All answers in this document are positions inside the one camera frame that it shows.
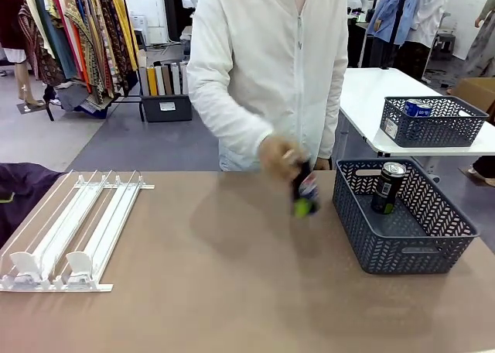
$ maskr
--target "white table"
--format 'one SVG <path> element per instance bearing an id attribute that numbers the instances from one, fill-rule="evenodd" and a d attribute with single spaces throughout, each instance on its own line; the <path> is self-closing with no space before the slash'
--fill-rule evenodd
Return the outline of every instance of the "white table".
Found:
<path id="1" fill-rule="evenodd" d="M 340 110 L 345 115 L 341 125 L 336 159 L 343 158 L 349 122 L 379 156 L 427 156 L 425 168 L 434 173 L 440 156 L 495 156 L 495 127 L 485 122 L 470 147 L 402 148 L 380 130 L 384 98 L 439 96 L 439 93 L 397 69 L 350 68 L 343 83 Z"/>

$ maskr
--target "shelf pusher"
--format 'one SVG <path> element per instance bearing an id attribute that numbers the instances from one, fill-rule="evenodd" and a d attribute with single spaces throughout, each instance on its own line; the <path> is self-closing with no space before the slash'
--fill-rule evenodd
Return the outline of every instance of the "shelf pusher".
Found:
<path id="1" fill-rule="evenodd" d="M 100 279 L 103 276 L 105 267 L 111 257 L 111 253 L 114 250 L 139 191 L 141 189 L 153 189 L 154 186 L 146 185 L 141 174 L 138 175 L 137 182 L 132 183 L 136 171 L 132 174 L 127 183 L 122 183 L 120 176 L 117 175 L 114 184 L 108 183 L 108 177 L 111 172 L 107 175 L 103 175 L 100 182 L 93 183 L 96 174 L 97 171 L 93 173 L 88 181 L 85 181 L 82 175 L 79 176 L 77 183 L 65 196 L 62 203 L 53 212 L 52 216 L 29 244 L 27 250 L 29 250 L 32 244 L 40 236 L 43 229 L 57 211 L 60 210 L 71 193 L 77 189 L 76 194 L 62 211 L 62 214 L 55 220 L 50 230 L 45 234 L 43 239 L 41 239 L 34 252 L 28 253 L 26 250 L 24 252 L 15 252 L 10 255 L 14 266 L 9 274 L 15 270 L 18 271 L 18 274 L 16 277 L 11 277 L 9 275 L 3 276 L 0 291 L 107 292 L 112 290 L 113 285 L 101 285 L 99 283 Z M 54 272 L 61 256 L 67 250 L 67 246 L 80 229 L 80 226 L 101 195 L 103 189 L 115 189 L 115 193 L 111 198 L 109 205 L 106 207 L 103 216 L 94 229 L 84 251 L 75 251 L 67 254 L 68 263 L 64 269 L 69 266 L 70 270 L 72 270 L 67 282 L 64 283 L 62 276 L 58 275 L 52 284 L 50 282 L 50 275 Z M 102 209 L 103 204 L 104 202 L 98 208 L 98 212 Z M 22 234 L 24 229 L 26 229 L 26 226 L 18 233 L 17 238 Z M 2 259 L 9 250 L 9 247 L 3 252 Z"/>
<path id="2" fill-rule="evenodd" d="M 114 186 L 116 188 L 115 194 L 94 229 L 84 251 L 67 254 L 67 261 L 72 273 L 66 285 L 63 284 L 61 276 L 55 279 L 54 284 L 58 289 L 69 287 L 102 292 L 112 290 L 113 285 L 100 284 L 100 279 L 139 191 L 143 188 L 152 188 L 152 186 L 145 185 L 141 175 L 139 175 L 137 183 L 132 183 L 135 174 L 136 172 L 132 174 L 127 183 L 122 183 L 120 177 L 117 176 Z"/>

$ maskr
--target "basket handle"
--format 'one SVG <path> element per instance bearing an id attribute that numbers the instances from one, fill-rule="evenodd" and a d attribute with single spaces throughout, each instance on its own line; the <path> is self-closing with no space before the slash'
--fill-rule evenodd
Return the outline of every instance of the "basket handle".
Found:
<path id="1" fill-rule="evenodd" d="M 401 252 L 406 255 L 435 255 L 440 251 L 435 246 L 405 246 Z"/>
<path id="2" fill-rule="evenodd" d="M 356 170 L 354 171 L 354 173 L 359 177 L 378 177 L 381 175 L 381 170 L 362 169 L 362 170 Z"/>

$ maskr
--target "blue jacket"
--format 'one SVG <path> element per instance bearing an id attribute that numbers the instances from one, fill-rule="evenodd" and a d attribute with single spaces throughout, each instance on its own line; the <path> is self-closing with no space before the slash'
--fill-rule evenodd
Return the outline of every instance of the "blue jacket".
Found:
<path id="1" fill-rule="evenodd" d="M 401 24 L 395 37 L 395 44 L 402 46 L 408 36 L 409 29 L 412 26 L 412 20 L 415 17 L 415 9 L 418 0 L 406 0 L 404 12 L 401 18 Z M 373 18 L 368 26 L 367 33 L 390 42 L 392 29 L 394 28 L 395 15 L 397 14 L 399 0 L 380 0 Z M 381 20 L 380 28 L 377 32 L 374 31 L 374 23 Z"/>

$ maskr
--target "floor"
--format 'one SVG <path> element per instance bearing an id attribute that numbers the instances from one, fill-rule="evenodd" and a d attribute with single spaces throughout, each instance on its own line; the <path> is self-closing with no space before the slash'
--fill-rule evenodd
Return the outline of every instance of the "floor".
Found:
<path id="1" fill-rule="evenodd" d="M 44 111 L 21 115 L 15 106 L 21 101 L 13 67 L 7 67 L 7 74 L 0 77 L 0 161 L 39 163 L 64 171 L 104 122 L 59 108 L 53 109 L 56 122 L 50 122 Z M 43 91 L 43 84 L 33 79 L 35 98 L 41 99 Z"/>
<path id="2" fill-rule="evenodd" d="M 443 93 L 446 88 L 442 84 L 454 85 L 461 69 L 460 60 L 432 62 L 427 72 L 431 87 Z M 44 112 L 21 116 L 15 107 L 18 101 L 14 88 L 13 75 L 0 77 L 0 137 L 9 140 L 0 146 L 0 161 L 40 163 L 52 170 L 218 170 L 217 140 L 197 114 L 191 122 L 143 124 L 137 104 L 124 104 L 114 107 L 106 122 L 56 109 L 56 121 L 50 122 Z M 37 84 L 35 94 L 42 92 Z M 374 156 L 351 130 L 345 157 Z M 438 168 L 440 187 L 495 251 L 495 189 L 478 187 L 459 171 L 474 160 L 442 158 Z"/>

